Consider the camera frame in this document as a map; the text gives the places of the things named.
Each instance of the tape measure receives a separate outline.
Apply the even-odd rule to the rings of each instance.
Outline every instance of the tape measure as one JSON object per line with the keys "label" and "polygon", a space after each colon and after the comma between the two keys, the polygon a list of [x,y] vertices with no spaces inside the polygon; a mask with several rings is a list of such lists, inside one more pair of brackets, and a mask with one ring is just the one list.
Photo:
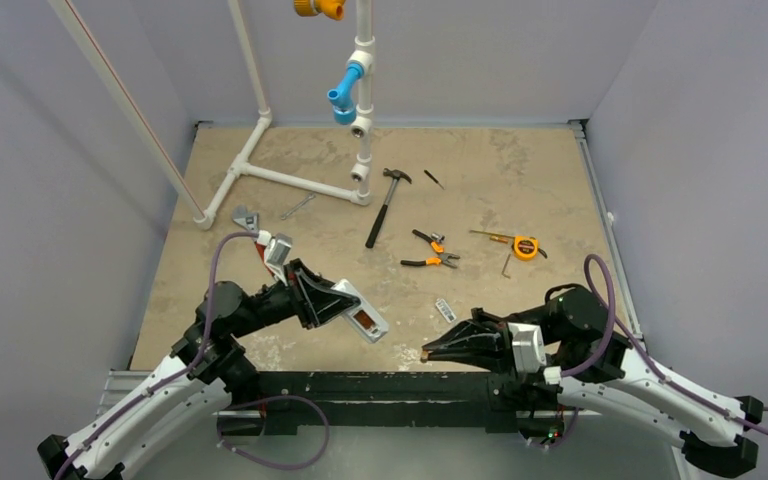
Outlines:
{"label": "tape measure", "polygon": [[490,240],[493,241],[501,241],[504,239],[504,243],[507,243],[507,240],[513,240],[513,251],[514,256],[522,261],[528,261],[532,258],[536,257],[539,253],[540,255],[543,255],[543,258],[549,258],[548,255],[546,255],[546,252],[540,248],[540,243],[537,241],[534,237],[526,237],[523,235],[503,235],[501,233],[493,233],[493,232],[484,232],[481,230],[470,230],[472,233],[480,233],[482,235],[490,235]]}

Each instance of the black handle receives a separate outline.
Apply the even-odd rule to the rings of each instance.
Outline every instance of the black handle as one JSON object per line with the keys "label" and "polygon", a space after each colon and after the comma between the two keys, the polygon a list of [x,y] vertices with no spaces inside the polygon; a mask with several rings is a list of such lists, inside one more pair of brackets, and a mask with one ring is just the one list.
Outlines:
{"label": "black handle", "polygon": [[381,224],[384,223],[384,215],[387,215],[386,203],[381,205],[381,210],[378,211],[378,217],[375,218],[375,223],[372,225],[372,231],[369,232],[369,238],[366,239],[366,248],[375,246],[375,239],[378,238],[378,231],[381,230]]}
{"label": "black handle", "polygon": [[416,235],[417,237],[419,237],[419,238],[421,238],[421,239],[425,240],[425,241],[426,241],[426,242],[428,242],[428,243],[433,243],[433,242],[434,242],[434,239],[433,239],[433,238],[431,238],[431,237],[429,237],[428,235],[426,235],[426,234],[424,234],[424,233],[420,232],[419,230],[413,230],[413,234],[414,234],[414,235]]}

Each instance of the blue pipe fitting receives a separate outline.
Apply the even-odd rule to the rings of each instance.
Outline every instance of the blue pipe fitting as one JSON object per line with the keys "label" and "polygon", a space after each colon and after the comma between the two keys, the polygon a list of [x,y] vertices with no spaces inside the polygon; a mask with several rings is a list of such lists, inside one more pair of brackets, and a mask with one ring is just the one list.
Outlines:
{"label": "blue pipe fitting", "polygon": [[348,125],[357,118],[354,101],[352,101],[352,88],[363,77],[363,66],[357,63],[346,67],[346,75],[337,85],[337,88],[328,90],[328,101],[334,106],[334,120],[340,125]]}

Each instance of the pliers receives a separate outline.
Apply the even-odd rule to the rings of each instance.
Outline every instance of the pliers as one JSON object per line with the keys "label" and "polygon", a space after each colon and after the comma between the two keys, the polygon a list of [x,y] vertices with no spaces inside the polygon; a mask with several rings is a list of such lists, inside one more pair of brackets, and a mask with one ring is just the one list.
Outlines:
{"label": "pliers", "polygon": [[434,253],[436,253],[437,256],[428,258],[426,260],[402,260],[400,262],[402,265],[405,265],[407,267],[424,267],[426,265],[440,265],[442,263],[443,265],[450,268],[458,268],[457,264],[453,262],[453,260],[460,259],[461,258],[460,255],[455,255],[454,253],[445,253],[443,251],[442,245],[434,241],[434,239],[429,237],[428,235],[420,232],[419,230],[414,230],[413,234],[425,240],[426,242],[428,242],[428,244],[431,245],[431,248],[434,250]]}

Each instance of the purple cable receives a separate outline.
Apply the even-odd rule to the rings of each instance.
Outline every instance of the purple cable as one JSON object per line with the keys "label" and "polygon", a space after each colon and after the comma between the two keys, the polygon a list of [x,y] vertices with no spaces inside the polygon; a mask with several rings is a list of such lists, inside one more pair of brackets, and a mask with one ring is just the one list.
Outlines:
{"label": "purple cable", "polygon": [[[643,362],[646,363],[646,366],[649,367],[650,370],[655,374],[655,376],[658,377],[661,381],[663,381],[666,385],[669,385],[673,388],[673,390],[681,393],[687,398],[690,398],[694,402],[710,409],[715,412],[717,412],[720,415],[723,415],[726,418],[731,419],[734,422],[737,422],[738,424],[750,428],[752,430],[756,430],[759,433],[763,433],[764,435],[768,436],[768,428],[762,427],[756,423],[752,423],[744,418],[739,417],[732,417],[731,412],[727,411],[726,409],[720,407],[719,405],[709,401],[708,399],[701,397],[694,392],[688,390],[687,388],[673,382],[672,380],[668,380],[667,376],[664,374],[664,372],[661,371],[661,369],[658,368],[658,365],[655,363],[655,361],[652,359],[652,357],[649,356],[649,354],[646,352],[646,350],[643,348],[642,345],[640,345],[640,342],[634,338],[634,335],[629,331],[628,327],[626,327],[622,322],[616,322],[614,316],[612,315],[613,312],[613,306],[614,306],[614,287],[613,282],[611,281],[610,273],[608,272],[608,266],[605,265],[605,261],[599,258],[598,255],[590,254],[587,256],[587,259],[584,261],[584,277],[587,280],[587,287],[590,288],[590,291],[593,292],[593,295],[596,296],[597,299],[599,299],[599,302],[602,303],[602,305],[605,304],[605,300],[602,298],[601,295],[599,295],[599,292],[596,291],[596,286],[593,284],[593,279],[591,278],[590,271],[587,268],[587,262],[590,260],[596,260],[596,263],[599,264],[599,268],[602,270],[602,275],[605,277],[605,284],[608,286],[608,324],[610,325],[610,328],[605,328],[605,334],[606,337],[610,336],[610,333],[613,331],[613,324],[616,323],[619,325],[620,329],[622,329],[623,333],[626,337],[628,337],[629,341],[631,342],[631,345],[634,347],[635,350],[637,350],[637,353],[640,354],[640,356],[643,358]],[[593,357],[588,359],[588,361],[598,358],[600,355],[604,353],[604,349],[601,348],[602,344],[600,343],[600,349],[597,350]],[[768,412],[768,407],[764,407],[764,411]]]}
{"label": "purple cable", "polygon": [[233,405],[227,408],[227,410],[242,410],[249,407],[254,407],[257,405],[263,405],[269,402],[274,402],[276,400],[295,400],[297,402],[302,402],[310,406],[318,415],[319,418],[322,419],[322,425],[325,427],[325,438],[322,440],[322,446],[319,447],[319,450],[314,454],[312,457],[310,457],[308,460],[305,460],[301,463],[276,463],[269,460],[266,460],[265,458],[260,458],[255,455],[252,455],[251,453],[248,453],[244,450],[240,450],[239,448],[235,447],[234,445],[231,445],[228,440],[225,440],[225,438],[222,436],[222,432],[219,430],[219,424],[216,425],[216,435],[219,436],[219,443],[225,449],[227,449],[231,453],[236,453],[237,455],[247,458],[255,463],[259,463],[265,467],[274,468],[276,470],[301,470],[303,468],[307,468],[314,463],[316,463],[317,460],[319,460],[323,454],[325,454],[325,449],[328,447],[328,441],[331,438],[331,426],[328,424],[328,418],[325,417],[325,412],[322,411],[321,408],[315,403],[313,403],[311,400],[299,397],[298,395],[276,395],[274,397],[267,397],[261,400],[255,400],[253,402],[243,403],[241,405]]}
{"label": "purple cable", "polygon": [[[239,237],[251,237],[251,238],[257,238],[258,234],[257,232],[248,232],[248,231],[241,231],[241,232],[233,232],[225,236],[225,238],[222,239],[222,241],[219,242],[219,245],[216,247],[216,251],[213,252],[213,259],[210,262],[210,283],[207,287],[207,316],[204,324],[204,338],[210,338],[210,329],[213,326],[213,290],[214,290],[214,284],[216,283],[216,270],[219,266],[219,253],[222,252],[222,247],[225,246],[226,243],[228,243],[229,240],[232,238],[239,238]],[[201,360],[204,358],[204,352],[207,349],[207,344],[209,342],[202,342],[201,345],[199,345],[199,349],[196,352],[195,358],[193,358],[193,361],[190,362],[189,365],[182,368],[181,370],[178,370],[177,372],[173,373],[172,375],[169,375],[166,378],[163,378],[161,380],[158,380],[157,383],[154,385],[148,387],[142,395],[138,395],[131,399],[128,403],[126,403],[122,408],[114,412],[110,417],[101,423],[101,425],[98,426],[98,428],[95,429],[95,431],[90,434],[89,437],[87,437],[86,440],[84,440],[83,445],[78,447],[72,455],[69,455],[69,457],[66,459],[65,462],[63,462],[63,465],[60,466],[60,469],[57,470],[57,473],[54,475],[53,480],[61,480],[63,478],[63,475],[66,474],[66,469],[68,469],[73,463],[75,463],[75,460],[78,458],[78,456],[83,453],[84,445],[91,445],[92,442],[96,441],[98,437],[101,436],[102,433],[104,433],[105,430],[107,430],[111,425],[113,425],[114,422],[119,420],[119,418],[122,417],[125,413],[130,411],[132,408],[134,408],[138,403],[142,402],[143,399],[148,398],[154,392],[160,390],[161,388],[165,387],[166,385],[169,385],[170,383],[174,382],[178,378],[180,378],[183,375],[186,375],[190,373],[193,368],[195,368],[196,365],[201,362]]]}
{"label": "purple cable", "polygon": [[587,284],[590,286],[590,290],[593,291],[594,294],[599,298],[599,300],[602,302],[602,305],[605,305],[604,300],[602,300],[602,297],[599,296],[598,293],[595,292],[593,289],[593,284],[590,280],[590,262],[596,261],[596,263],[599,265],[599,269],[602,270],[602,276],[605,277],[605,285],[608,287],[608,323],[605,325],[605,333],[602,335],[602,340],[599,341],[599,346],[596,348],[596,351],[593,352],[593,355],[591,355],[587,360],[585,360],[581,365],[578,365],[577,367],[570,368],[568,370],[562,370],[561,371],[561,377],[574,377],[578,375],[579,373],[587,370],[588,368],[592,367],[594,363],[596,363],[597,360],[602,358],[602,355],[605,354],[605,350],[608,349],[608,344],[611,343],[611,334],[614,333],[614,324],[619,323],[617,322],[617,315],[616,315],[616,299],[614,297],[614,282],[611,280],[611,273],[608,271],[608,266],[605,265],[605,261],[602,260],[599,255],[596,255],[595,253],[591,253],[587,257],[584,258],[584,276],[587,278]]}

